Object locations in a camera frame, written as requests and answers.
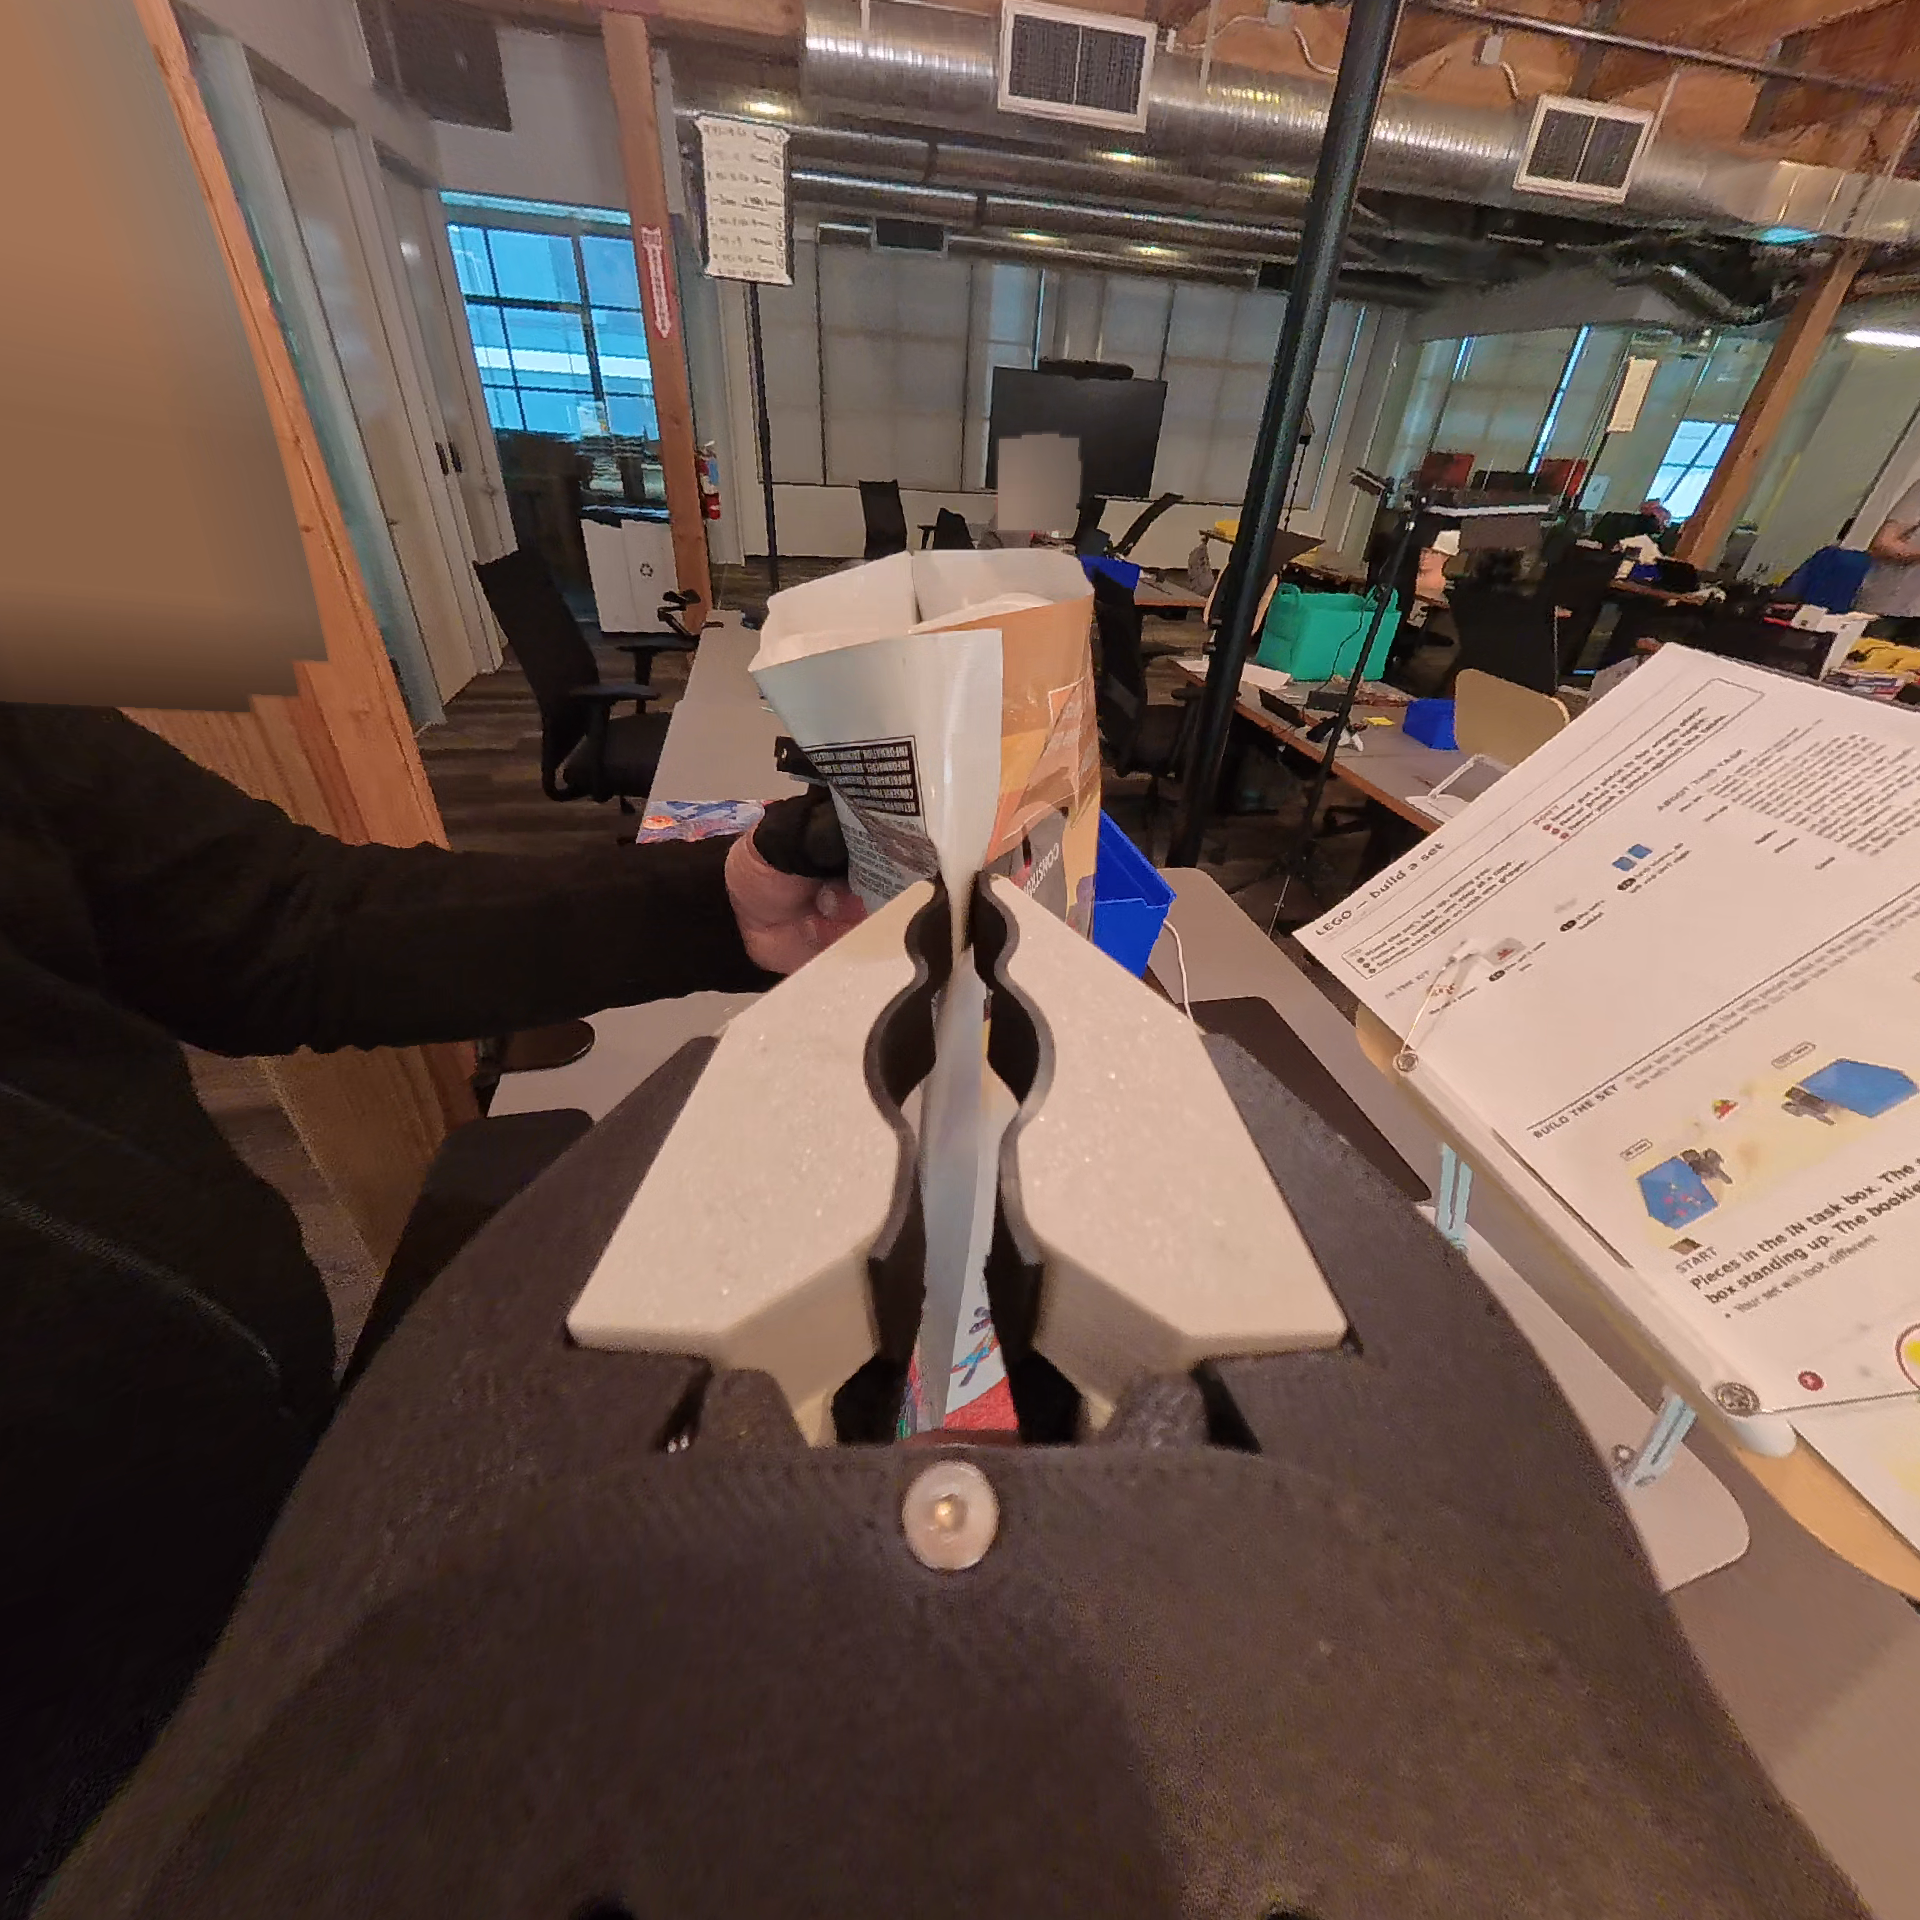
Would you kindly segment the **paned window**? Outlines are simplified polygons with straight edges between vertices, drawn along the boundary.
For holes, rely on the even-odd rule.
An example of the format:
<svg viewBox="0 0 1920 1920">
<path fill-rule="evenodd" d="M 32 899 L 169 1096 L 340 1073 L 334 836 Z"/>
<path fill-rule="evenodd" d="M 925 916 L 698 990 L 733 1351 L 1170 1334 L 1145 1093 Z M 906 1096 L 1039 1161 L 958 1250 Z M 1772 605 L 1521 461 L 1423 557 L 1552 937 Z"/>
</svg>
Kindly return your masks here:
<svg viewBox="0 0 1920 1920">
<path fill-rule="evenodd" d="M 657 443 L 633 217 L 467 191 L 442 206 L 493 430 Z"/>
</svg>

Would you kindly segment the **grey table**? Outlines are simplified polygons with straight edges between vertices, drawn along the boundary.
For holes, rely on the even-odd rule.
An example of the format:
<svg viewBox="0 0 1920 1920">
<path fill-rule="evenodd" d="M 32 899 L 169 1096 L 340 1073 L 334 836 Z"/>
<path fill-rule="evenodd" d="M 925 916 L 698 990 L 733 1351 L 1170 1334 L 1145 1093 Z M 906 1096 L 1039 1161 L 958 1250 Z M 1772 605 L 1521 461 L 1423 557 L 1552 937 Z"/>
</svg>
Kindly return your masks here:
<svg viewBox="0 0 1920 1920">
<path fill-rule="evenodd" d="M 800 789 L 775 765 L 785 725 L 753 673 L 758 634 L 723 612 L 701 636 L 672 705 L 650 802 L 775 802 Z"/>
</svg>

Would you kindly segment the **green tote bag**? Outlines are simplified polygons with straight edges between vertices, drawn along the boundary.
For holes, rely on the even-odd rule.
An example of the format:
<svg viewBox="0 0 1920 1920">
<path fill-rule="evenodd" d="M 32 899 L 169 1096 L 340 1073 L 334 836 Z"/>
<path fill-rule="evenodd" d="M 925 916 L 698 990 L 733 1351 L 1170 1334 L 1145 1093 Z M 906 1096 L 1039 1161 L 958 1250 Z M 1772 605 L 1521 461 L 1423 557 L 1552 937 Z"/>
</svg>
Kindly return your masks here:
<svg viewBox="0 0 1920 1920">
<path fill-rule="evenodd" d="M 1360 678 L 1378 681 L 1403 619 L 1393 587 L 1369 592 L 1316 590 L 1281 583 L 1260 623 L 1254 661 L 1298 681 Z"/>
</svg>

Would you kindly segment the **black wall speaker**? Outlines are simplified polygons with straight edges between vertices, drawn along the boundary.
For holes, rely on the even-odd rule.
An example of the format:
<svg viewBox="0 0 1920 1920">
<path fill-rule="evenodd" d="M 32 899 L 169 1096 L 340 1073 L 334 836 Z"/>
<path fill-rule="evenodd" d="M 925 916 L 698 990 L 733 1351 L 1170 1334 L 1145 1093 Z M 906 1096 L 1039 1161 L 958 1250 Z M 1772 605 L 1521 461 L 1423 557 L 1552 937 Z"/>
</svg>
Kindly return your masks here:
<svg viewBox="0 0 1920 1920">
<path fill-rule="evenodd" d="M 512 131 L 499 30 L 467 4 L 354 1 L 372 85 L 429 118 L 480 131 Z"/>
</svg>

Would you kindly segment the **printed plastic toy bag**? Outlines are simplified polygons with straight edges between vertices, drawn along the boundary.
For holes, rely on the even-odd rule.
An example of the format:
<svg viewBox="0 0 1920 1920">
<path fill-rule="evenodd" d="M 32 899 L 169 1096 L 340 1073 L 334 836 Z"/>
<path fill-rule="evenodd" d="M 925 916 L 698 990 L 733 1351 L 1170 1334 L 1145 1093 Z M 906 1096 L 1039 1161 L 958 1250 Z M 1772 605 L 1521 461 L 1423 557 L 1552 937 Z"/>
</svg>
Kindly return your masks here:
<svg viewBox="0 0 1920 1920">
<path fill-rule="evenodd" d="M 902 1426 L 1012 1428 L 988 1306 L 998 1140 L 988 988 L 966 950 L 980 876 L 1093 933 L 1100 749 L 1093 586 L 1050 550 L 892 553 L 770 596 L 751 671 L 835 797 L 853 889 L 939 880 L 949 988 L 918 1118 L 925 1308 Z"/>
</svg>

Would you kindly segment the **person's left hand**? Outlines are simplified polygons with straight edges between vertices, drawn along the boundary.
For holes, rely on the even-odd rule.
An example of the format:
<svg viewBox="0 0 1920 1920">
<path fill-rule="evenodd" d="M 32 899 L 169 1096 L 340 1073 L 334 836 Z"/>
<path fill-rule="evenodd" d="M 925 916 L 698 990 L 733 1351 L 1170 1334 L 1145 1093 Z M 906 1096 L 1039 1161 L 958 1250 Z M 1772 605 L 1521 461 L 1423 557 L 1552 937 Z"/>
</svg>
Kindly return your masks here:
<svg viewBox="0 0 1920 1920">
<path fill-rule="evenodd" d="M 778 873 L 749 833 L 728 849 L 725 885 L 749 960 L 777 975 L 798 971 L 869 917 L 851 880 Z"/>
</svg>

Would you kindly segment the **white recycling bin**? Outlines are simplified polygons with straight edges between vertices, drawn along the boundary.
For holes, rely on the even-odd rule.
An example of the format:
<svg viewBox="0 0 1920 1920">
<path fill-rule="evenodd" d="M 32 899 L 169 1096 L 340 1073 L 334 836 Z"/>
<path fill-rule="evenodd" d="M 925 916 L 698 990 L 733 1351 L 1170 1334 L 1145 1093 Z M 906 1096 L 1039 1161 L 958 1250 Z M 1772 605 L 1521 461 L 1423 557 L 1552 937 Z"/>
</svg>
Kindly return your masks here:
<svg viewBox="0 0 1920 1920">
<path fill-rule="evenodd" d="M 601 634 L 663 632 L 660 608 L 680 587 L 667 511 L 633 503 L 586 508 L 581 531 Z"/>
</svg>

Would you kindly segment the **person's left forearm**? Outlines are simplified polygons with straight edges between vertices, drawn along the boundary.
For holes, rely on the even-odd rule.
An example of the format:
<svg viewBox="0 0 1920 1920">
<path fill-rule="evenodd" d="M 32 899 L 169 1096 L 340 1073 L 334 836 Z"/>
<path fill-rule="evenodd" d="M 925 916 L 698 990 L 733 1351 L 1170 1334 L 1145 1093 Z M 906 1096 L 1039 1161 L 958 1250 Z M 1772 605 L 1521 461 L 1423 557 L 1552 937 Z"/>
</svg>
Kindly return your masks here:
<svg viewBox="0 0 1920 1920">
<path fill-rule="evenodd" d="M 348 844 L 119 710 L 8 704 L 5 1067 L 462 1044 L 775 982 L 733 842 L 574 856 Z"/>
</svg>

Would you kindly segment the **white paper chart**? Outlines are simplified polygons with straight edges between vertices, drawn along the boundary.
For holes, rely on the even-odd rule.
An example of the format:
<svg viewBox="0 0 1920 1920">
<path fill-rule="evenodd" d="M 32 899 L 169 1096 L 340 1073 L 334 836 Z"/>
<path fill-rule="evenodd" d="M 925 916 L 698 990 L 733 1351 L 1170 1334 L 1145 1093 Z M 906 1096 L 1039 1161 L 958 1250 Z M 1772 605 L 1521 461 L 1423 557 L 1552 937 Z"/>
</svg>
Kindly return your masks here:
<svg viewBox="0 0 1920 1920">
<path fill-rule="evenodd" d="M 780 124 L 702 112 L 702 257 L 709 277 L 749 285 L 794 283 L 790 131 Z"/>
</svg>

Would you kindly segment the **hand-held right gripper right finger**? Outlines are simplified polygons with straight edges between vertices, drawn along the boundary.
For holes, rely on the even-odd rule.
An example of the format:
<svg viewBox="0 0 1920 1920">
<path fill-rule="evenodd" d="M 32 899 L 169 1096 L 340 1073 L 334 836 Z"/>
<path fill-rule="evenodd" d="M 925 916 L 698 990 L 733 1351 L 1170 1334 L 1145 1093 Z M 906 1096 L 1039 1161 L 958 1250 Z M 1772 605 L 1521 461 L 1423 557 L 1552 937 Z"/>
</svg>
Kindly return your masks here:
<svg viewBox="0 0 1920 1920">
<path fill-rule="evenodd" d="M 1027 1444 L 1140 1380 L 1337 1351 L 1339 1303 L 1194 1020 L 1011 877 L 980 876 L 984 1061 L 1012 1098 L 983 1284 Z"/>
</svg>

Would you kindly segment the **black desk mat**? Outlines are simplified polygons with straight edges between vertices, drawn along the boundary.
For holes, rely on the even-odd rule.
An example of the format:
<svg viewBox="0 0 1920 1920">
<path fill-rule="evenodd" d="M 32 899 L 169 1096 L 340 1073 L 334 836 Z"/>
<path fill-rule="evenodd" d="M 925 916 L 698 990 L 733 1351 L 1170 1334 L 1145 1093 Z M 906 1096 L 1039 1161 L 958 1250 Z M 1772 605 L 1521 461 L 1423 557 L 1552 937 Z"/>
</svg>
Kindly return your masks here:
<svg viewBox="0 0 1920 1920">
<path fill-rule="evenodd" d="M 1429 1181 L 1403 1158 L 1333 1070 L 1268 999 L 1258 996 L 1199 999 L 1191 1005 L 1191 1011 L 1206 1034 L 1231 1040 L 1248 1052 L 1260 1067 L 1309 1106 L 1333 1133 L 1372 1163 L 1409 1201 L 1431 1201 Z"/>
</svg>

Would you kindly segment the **person's black clothing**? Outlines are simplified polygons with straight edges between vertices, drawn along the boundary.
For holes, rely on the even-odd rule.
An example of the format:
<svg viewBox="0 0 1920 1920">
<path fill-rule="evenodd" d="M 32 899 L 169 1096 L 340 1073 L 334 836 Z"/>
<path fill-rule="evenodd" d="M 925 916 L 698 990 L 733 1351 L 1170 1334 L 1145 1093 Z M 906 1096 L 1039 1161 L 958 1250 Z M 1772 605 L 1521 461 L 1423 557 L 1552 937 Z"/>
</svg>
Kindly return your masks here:
<svg viewBox="0 0 1920 1920">
<path fill-rule="evenodd" d="M 295 1211 L 181 1045 L 5 964 L 5 1915 L 193 1688 L 324 1428 L 334 1321 Z"/>
</svg>

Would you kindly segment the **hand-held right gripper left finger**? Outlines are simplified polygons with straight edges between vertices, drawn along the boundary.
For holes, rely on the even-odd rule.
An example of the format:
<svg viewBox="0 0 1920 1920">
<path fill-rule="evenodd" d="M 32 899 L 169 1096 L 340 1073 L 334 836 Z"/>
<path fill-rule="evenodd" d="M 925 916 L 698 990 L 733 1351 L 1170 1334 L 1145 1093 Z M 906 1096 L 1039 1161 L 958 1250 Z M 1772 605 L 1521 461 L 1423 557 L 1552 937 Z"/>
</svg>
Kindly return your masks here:
<svg viewBox="0 0 1920 1920">
<path fill-rule="evenodd" d="M 665 1354 L 775 1382 L 808 1444 L 884 1334 L 875 1262 L 918 1203 L 906 1092 L 887 1083 L 889 1020 L 929 1013 L 951 957 L 949 892 L 914 880 L 737 1013 L 698 1070 L 566 1316 L 594 1351 Z"/>
</svg>

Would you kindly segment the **black wall screen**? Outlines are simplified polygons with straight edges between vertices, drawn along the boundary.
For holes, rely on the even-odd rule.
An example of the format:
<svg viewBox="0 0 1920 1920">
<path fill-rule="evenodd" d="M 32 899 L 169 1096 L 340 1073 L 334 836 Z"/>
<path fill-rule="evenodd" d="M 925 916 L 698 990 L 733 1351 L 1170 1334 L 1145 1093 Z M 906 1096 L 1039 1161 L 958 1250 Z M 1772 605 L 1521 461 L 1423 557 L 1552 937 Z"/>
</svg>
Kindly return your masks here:
<svg viewBox="0 0 1920 1920">
<path fill-rule="evenodd" d="M 1054 434 L 1078 443 L 1081 491 L 1148 500 L 1166 398 L 1164 380 L 996 365 L 988 394 L 986 486 L 998 483 L 1002 442 Z"/>
</svg>

